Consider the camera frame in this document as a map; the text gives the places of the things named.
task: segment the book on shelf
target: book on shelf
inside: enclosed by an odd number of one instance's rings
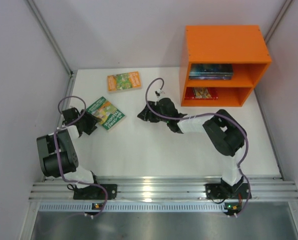
[[[140,74],[138,71],[110,75],[107,78],[107,84],[109,93],[142,88]]]
[[[107,131],[111,130],[125,118],[125,114],[103,96],[88,107],[87,112],[100,118],[101,122],[99,124]]]
[[[193,63],[191,65],[190,79],[230,80],[233,76],[232,64]]]
[[[186,100],[216,100],[218,98],[214,87],[188,87],[185,93]]]

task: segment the orange book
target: orange book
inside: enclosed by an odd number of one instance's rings
[[[138,71],[110,75],[107,81],[109,93],[142,88]]]

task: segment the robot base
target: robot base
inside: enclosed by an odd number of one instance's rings
[[[210,200],[225,200],[225,199],[246,199],[249,194],[248,184],[242,183],[235,191],[227,191],[221,183],[205,184],[207,199]]]
[[[108,192],[108,200],[115,199],[117,197],[117,184],[101,184]],[[104,191],[96,186],[87,186],[85,188],[77,188],[74,185],[69,184],[67,186],[69,190],[74,191],[74,200],[104,200]]]

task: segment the blue book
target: blue book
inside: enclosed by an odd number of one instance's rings
[[[232,64],[193,63],[190,70],[190,78],[205,77],[199,79],[231,79],[233,76]]]

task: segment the book title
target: book title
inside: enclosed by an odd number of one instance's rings
[[[104,126],[109,129],[122,117],[123,117],[122,112],[115,111],[114,114],[112,114],[111,117],[105,122]]]
[[[137,77],[137,73],[135,73],[135,72],[129,73],[129,76],[130,76],[133,86],[140,86],[140,82]]]
[[[99,98],[93,105],[91,105],[87,111],[91,114],[94,114],[94,112],[106,102],[106,99],[104,97]]]

